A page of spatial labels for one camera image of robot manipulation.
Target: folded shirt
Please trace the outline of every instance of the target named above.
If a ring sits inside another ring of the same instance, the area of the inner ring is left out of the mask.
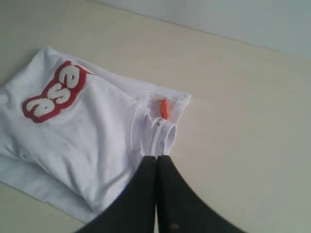
[[[161,99],[170,102],[169,120]],[[46,47],[0,89],[0,181],[89,221],[122,192],[144,155],[169,153],[189,99]],[[20,177],[8,176],[17,167]],[[60,194],[75,196],[73,206],[64,208]]]

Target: white t-shirt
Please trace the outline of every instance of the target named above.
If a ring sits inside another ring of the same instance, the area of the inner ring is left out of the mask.
[[[172,103],[169,120],[160,115],[159,97]],[[46,47],[1,87],[0,180],[89,221],[122,192],[144,155],[169,153],[189,99]],[[42,175],[34,164],[50,181],[34,181]],[[36,188],[8,177],[18,167]],[[79,201],[64,209],[55,191],[34,194],[39,184],[57,186],[58,194],[69,188],[90,209]]]

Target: orange tag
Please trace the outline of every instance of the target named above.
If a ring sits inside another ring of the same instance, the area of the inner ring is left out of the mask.
[[[160,113],[163,119],[168,120],[170,118],[170,102],[166,98],[160,102]]]

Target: red printed logo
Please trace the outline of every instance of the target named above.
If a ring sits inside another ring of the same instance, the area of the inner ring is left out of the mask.
[[[73,65],[71,61],[65,61],[41,95],[31,97],[23,103],[25,117],[35,123],[42,123],[71,106],[86,83],[87,74],[91,72]]]

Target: wall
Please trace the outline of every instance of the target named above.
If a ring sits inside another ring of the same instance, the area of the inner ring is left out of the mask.
[[[141,15],[311,57],[310,0],[97,0]]]

